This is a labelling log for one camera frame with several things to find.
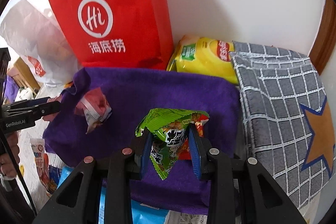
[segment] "orange star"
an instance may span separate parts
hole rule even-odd
[[[331,178],[334,167],[335,134],[327,97],[320,112],[304,105],[301,105],[301,108],[312,133],[302,170],[323,160]]]

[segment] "blue gripper pad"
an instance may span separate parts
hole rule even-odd
[[[26,103],[26,107],[33,107],[35,105],[44,104],[48,101],[48,99],[50,99],[50,97],[28,100]]]
[[[193,170],[194,174],[198,179],[201,178],[202,172],[201,172],[201,157],[198,152],[196,140],[194,137],[194,132],[192,130],[192,127],[189,126],[189,136],[188,136],[188,143],[189,143],[189,150],[190,150],[190,156],[191,156],[191,162],[193,164]]]
[[[151,132],[148,132],[146,143],[141,155],[141,169],[140,169],[141,177],[143,177],[144,174],[147,172],[147,166],[152,151],[152,144],[153,144],[153,134]]]

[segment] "gray grid pattern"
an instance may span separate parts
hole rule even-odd
[[[241,87],[247,153],[260,160],[301,208],[329,180],[322,160],[301,171],[312,134],[299,104],[321,110],[325,91],[320,76],[306,55],[234,44],[231,57]]]

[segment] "red paper bag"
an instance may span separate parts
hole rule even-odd
[[[49,0],[87,67],[166,69],[173,52],[167,0]]]

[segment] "black cable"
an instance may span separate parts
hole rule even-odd
[[[1,99],[1,105],[3,105],[3,102],[5,100],[5,90],[6,90],[6,85],[7,85],[7,75],[6,75],[6,78],[5,78],[5,85],[3,87],[3,93],[2,93],[2,99]]]
[[[19,168],[19,165],[17,164],[16,160],[15,160],[15,157],[13,155],[13,152],[11,150],[11,148],[9,147],[9,144],[7,142],[7,139],[6,139],[6,136],[4,135],[4,133],[2,132],[2,130],[0,130],[0,139],[1,139],[1,142],[3,144],[3,146],[5,147],[5,150],[6,152],[8,153],[9,155],[9,158],[10,160],[12,161],[13,165],[14,165],[14,168],[15,168],[15,171],[17,173],[17,176],[19,177],[19,180],[20,182],[22,183],[22,186],[23,188],[25,189],[25,192],[28,196],[28,199],[29,199],[29,202],[30,202],[30,205],[31,205],[31,208],[33,209],[33,212],[34,212],[34,215],[37,216],[37,212],[36,212],[36,208],[35,208],[35,205],[34,205],[34,202],[33,202],[33,199],[29,193],[29,190],[28,190],[28,187],[26,185],[26,182],[25,180],[23,179],[23,176],[21,174],[21,171],[20,171],[20,168]]]

